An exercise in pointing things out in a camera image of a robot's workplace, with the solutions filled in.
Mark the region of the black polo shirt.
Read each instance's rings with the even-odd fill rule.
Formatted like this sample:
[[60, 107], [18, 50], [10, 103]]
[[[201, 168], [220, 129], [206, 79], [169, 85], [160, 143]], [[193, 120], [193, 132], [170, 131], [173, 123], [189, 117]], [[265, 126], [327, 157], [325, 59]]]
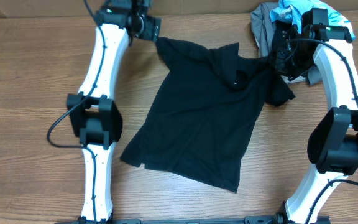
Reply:
[[156, 48], [169, 72], [121, 160], [237, 192], [263, 105], [294, 93], [267, 58], [243, 58], [238, 44], [208, 49], [161, 37]]

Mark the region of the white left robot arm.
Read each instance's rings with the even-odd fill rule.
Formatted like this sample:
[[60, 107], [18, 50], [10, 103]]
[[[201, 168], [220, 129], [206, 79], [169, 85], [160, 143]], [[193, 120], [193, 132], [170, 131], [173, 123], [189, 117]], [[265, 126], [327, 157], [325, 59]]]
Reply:
[[161, 20], [149, 16], [151, 1], [106, 1], [94, 15], [96, 36], [88, 72], [67, 96], [73, 132], [85, 160], [85, 199], [78, 223], [111, 223], [112, 156], [122, 133], [114, 101], [118, 71], [135, 38], [155, 42]]

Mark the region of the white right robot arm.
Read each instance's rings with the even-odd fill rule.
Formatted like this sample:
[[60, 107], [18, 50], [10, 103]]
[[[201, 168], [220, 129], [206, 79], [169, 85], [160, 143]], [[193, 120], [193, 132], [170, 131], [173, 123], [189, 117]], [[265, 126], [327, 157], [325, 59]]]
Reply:
[[310, 166], [295, 193], [283, 202], [271, 223], [329, 223], [319, 217], [324, 203], [358, 169], [358, 76], [353, 62], [352, 36], [346, 26], [329, 24], [327, 9], [312, 8], [301, 27], [282, 32], [269, 61], [292, 81], [316, 67], [321, 75], [328, 112], [311, 133]]

